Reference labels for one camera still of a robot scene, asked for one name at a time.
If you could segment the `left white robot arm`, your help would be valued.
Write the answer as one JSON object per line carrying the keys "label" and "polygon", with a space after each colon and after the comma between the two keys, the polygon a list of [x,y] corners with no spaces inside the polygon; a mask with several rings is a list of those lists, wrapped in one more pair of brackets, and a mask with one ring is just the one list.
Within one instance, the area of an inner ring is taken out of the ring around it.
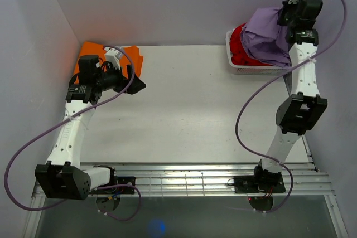
{"label": "left white robot arm", "polygon": [[104,61],[98,55],[79,58],[79,71],[71,78],[65,98],[64,124],[46,163],[35,169],[35,177],[46,197],[84,200],[99,187],[106,193],[118,188],[112,167],[82,170],[80,152],[103,92],[113,90],[133,95],[146,87],[133,72],[132,65],[123,63],[123,57],[122,52],[109,50]]}

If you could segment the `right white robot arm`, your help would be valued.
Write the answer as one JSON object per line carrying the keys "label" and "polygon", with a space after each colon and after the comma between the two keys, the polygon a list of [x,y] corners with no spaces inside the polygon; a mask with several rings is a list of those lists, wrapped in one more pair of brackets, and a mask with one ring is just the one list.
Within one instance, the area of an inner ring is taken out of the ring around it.
{"label": "right white robot arm", "polygon": [[294,144],[311,130],[327,108],[316,82],[315,63],[319,37],[314,29],[322,0],[285,0],[278,24],[287,28],[286,42],[292,67],[292,89],[276,113],[277,131],[267,156],[254,169],[253,188],[284,192],[282,164]]}

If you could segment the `purple trousers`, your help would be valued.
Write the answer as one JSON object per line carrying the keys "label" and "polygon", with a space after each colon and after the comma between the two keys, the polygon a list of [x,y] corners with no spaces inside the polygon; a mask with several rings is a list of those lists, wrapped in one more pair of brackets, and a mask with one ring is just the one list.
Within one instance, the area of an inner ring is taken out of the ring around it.
{"label": "purple trousers", "polygon": [[287,68],[291,65],[287,27],[278,24],[279,7],[258,8],[243,26],[240,40],[246,54],[261,63]]}

